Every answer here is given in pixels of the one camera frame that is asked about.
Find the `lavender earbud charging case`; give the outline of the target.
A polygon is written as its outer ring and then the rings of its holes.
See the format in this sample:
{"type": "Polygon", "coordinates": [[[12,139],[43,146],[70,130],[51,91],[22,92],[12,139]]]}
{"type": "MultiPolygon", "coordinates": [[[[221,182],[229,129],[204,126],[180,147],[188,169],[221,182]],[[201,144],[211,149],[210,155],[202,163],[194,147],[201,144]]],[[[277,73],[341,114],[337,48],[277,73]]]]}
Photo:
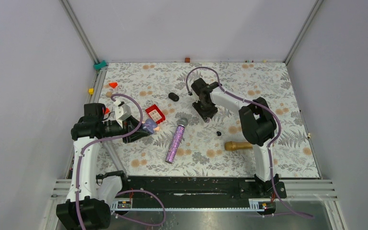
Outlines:
{"type": "Polygon", "coordinates": [[[148,128],[154,129],[154,128],[158,127],[158,124],[153,119],[148,118],[144,122],[142,122],[141,127],[148,127],[148,128]]]}

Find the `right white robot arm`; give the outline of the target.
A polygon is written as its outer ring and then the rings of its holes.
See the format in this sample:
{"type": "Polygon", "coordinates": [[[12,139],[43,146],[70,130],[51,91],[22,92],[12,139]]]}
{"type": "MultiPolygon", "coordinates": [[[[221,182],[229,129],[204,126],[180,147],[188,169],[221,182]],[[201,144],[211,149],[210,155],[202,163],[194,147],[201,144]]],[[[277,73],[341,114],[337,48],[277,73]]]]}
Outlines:
{"type": "Polygon", "coordinates": [[[266,100],[243,99],[223,89],[219,82],[207,84],[202,78],[187,86],[188,94],[195,95],[194,109],[204,121],[212,118],[218,111],[217,106],[238,113],[242,134],[252,145],[255,158],[255,189],[259,196],[279,198],[278,175],[274,172],[271,144],[274,141],[277,121],[266,100]]]}

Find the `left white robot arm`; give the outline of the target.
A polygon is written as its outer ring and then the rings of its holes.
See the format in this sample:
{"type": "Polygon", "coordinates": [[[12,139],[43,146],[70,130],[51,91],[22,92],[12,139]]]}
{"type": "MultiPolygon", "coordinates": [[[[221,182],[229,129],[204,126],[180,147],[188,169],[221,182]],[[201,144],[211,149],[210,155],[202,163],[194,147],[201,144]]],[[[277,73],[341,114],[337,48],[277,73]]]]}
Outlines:
{"type": "Polygon", "coordinates": [[[105,175],[102,184],[96,186],[96,164],[101,145],[128,137],[142,126],[142,109],[139,109],[140,119],[134,121],[135,128],[127,132],[123,123],[133,120],[130,108],[124,102],[117,103],[116,107],[115,120],[105,121],[104,104],[85,104],[83,117],[71,129],[74,147],[71,185],[66,201],[56,207],[56,216],[68,230],[108,228],[114,198],[129,192],[130,185],[123,170],[105,175]]]}

